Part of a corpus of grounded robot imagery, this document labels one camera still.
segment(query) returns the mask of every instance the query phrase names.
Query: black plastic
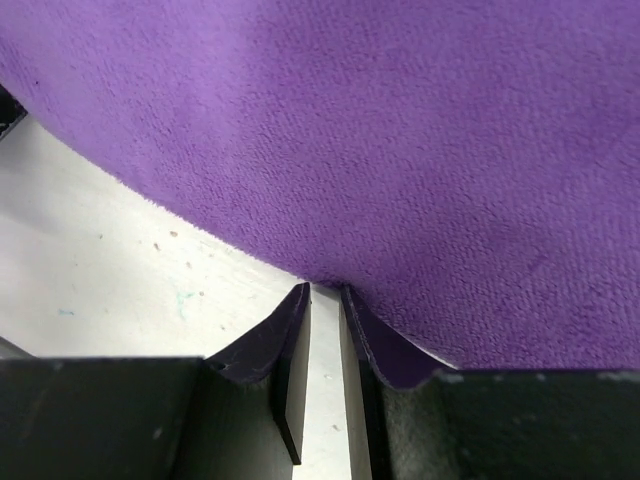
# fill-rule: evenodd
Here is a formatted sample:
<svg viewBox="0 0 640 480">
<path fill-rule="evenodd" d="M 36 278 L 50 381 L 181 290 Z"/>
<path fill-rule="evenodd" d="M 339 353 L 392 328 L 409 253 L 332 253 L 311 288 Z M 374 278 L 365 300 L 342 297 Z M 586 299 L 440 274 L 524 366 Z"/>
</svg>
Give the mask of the black plastic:
<svg viewBox="0 0 640 480">
<path fill-rule="evenodd" d="M 0 140 L 27 114 L 24 107 L 0 85 Z"/>
<path fill-rule="evenodd" d="M 309 285 L 298 285 L 206 360 L 0 361 L 0 478 L 290 479 L 309 304 Z"/>
<path fill-rule="evenodd" d="M 456 371 L 342 290 L 354 480 L 640 477 L 640 372 Z"/>
</svg>

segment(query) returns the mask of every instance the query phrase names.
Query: black panel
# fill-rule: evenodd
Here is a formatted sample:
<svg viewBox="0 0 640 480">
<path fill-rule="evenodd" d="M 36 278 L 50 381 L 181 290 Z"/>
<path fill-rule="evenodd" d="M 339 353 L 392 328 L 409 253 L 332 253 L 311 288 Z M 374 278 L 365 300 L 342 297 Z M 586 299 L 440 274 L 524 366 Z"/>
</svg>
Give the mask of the black panel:
<svg viewBox="0 0 640 480">
<path fill-rule="evenodd" d="M 208 360 L 0 360 L 0 478 L 290 479 L 309 295 L 308 284 L 295 287 Z"/>
<path fill-rule="evenodd" d="M 640 478 L 639 372 L 455 371 L 342 307 L 355 480 Z"/>
</svg>

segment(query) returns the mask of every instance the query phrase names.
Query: fabric texture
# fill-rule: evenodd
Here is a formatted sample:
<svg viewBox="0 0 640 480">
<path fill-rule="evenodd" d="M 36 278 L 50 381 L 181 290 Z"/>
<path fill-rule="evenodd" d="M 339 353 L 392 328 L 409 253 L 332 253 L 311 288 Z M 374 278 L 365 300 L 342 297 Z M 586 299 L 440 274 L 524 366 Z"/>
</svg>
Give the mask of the fabric texture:
<svg viewBox="0 0 640 480">
<path fill-rule="evenodd" d="M 127 186 L 465 367 L 640 367 L 637 0 L 0 0 Z"/>
</svg>

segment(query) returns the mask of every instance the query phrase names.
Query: white surface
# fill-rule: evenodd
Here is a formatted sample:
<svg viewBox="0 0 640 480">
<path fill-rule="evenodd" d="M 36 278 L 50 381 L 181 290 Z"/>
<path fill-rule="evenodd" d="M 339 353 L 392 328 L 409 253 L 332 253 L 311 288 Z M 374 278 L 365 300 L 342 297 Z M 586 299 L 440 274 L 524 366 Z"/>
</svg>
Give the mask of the white surface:
<svg viewBox="0 0 640 480">
<path fill-rule="evenodd" d="M 0 336 L 34 355 L 210 355 L 298 281 L 144 200 L 30 118 L 0 142 Z M 294 479 L 347 479 L 338 302 L 312 301 Z"/>
</svg>

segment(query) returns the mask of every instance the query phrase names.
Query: black edge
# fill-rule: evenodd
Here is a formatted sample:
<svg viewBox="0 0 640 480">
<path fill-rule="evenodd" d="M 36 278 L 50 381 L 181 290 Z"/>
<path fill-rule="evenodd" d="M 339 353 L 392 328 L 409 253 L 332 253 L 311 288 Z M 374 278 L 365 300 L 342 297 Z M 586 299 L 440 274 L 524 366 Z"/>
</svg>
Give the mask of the black edge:
<svg viewBox="0 0 640 480">
<path fill-rule="evenodd" d="M 352 476 L 393 478 L 383 393 L 410 389 L 446 368 L 380 320 L 350 286 L 341 289 L 340 344 Z"/>
<path fill-rule="evenodd" d="M 297 285 L 266 320 L 205 361 L 172 478 L 291 478 L 304 425 L 309 292 Z"/>
<path fill-rule="evenodd" d="M 272 389 L 273 418 L 280 428 L 294 465 L 302 463 L 311 340 L 310 286 L 307 283 L 301 287 L 295 291 L 297 302 L 293 310 L 288 314 L 286 310 L 283 312 L 290 316 L 291 327 L 278 359 Z"/>
<path fill-rule="evenodd" d="M 27 115 L 26 110 L 0 85 L 0 140 Z"/>
</svg>

